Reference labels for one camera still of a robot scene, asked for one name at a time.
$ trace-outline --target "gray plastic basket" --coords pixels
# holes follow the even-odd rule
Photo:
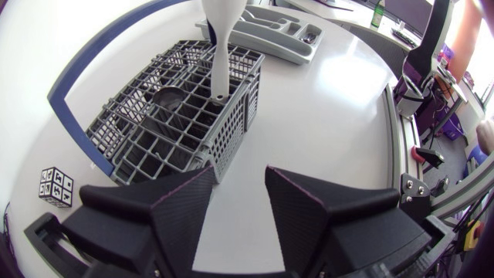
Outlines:
[[[221,181],[257,111],[264,55],[228,46],[230,97],[217,104],[209,100],[214,51],[208,41],[180,41],[103,106],[86,134],[114,165],[113,180],[129,185],[212,163]],[[164,86],[185,92],[173,110],[153,102]]]

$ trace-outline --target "computer monitor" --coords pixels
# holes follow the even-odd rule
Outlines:
[[[369,0],[367,5],[373,8],[379,0]],[[405,28],[422,37],[429,22],[432,5],[426,0],[386,0],[384,15],[406,23]]]

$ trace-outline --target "white table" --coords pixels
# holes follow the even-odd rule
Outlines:
[[[396,79],[365,43],[327,20],[271,7],[323,28],[326,35],[311,64],[267,56],[262,64],[259,110],[223,182],[211,199],[194,269],[223,273],[283,270],[276,227],[264,185],[267,164],[355,188],[385,188],[388,137],[381,93]],[[204,18],[198,2],[166,8],[141,20],[105,48],[80,76],[67,102],[86,128],[101,105],[156,53],[179,39],[202,39],[194,23]],[[403,122],[404,138],[414,136]],[[411,141],[402,147],[409,151]],[[401,171],[404,160],[401,157]],[[24,161],[9,219],[19,266],[26,277],[53,271],[32,248],[23,230],[44,212],[60,221],[81,205],[55,208],[37,196],[43,168],[56,166],[74,178],[74,191],[91,184],[115,186],[52,116]]]
[[[308,12],[313,15],[320,16],[324,19],[328,19],[331,22],[351,25],[360,29],[371,31],[381,38],[386,39],[389,42],[400,46],[404,51],[410,51],[411,48],[407,44],[403,43],[401,40],[397,39],[391,34],[391,28],[397,28],[396,22],[389,19],[386,16],[383,16],[381,24],[378,30],[371,29],[371,20],[374,14],[374,10],[368,8],[365,5],[359,4],[355,1],[351,0],[338,0],[337,2],[343,3],[345,6],[351,7],[353,11],[348,11],[341,8],[331,8],[326,5],[323,5],[314,0],[278,0],[280,2],[289,3],[304,12]],[[420,44],[421,39],[419,39],[416,35],[412,34],[406,29],[403,29],[402,32],[406,34],[409,38],[415,41],[418,45]]]

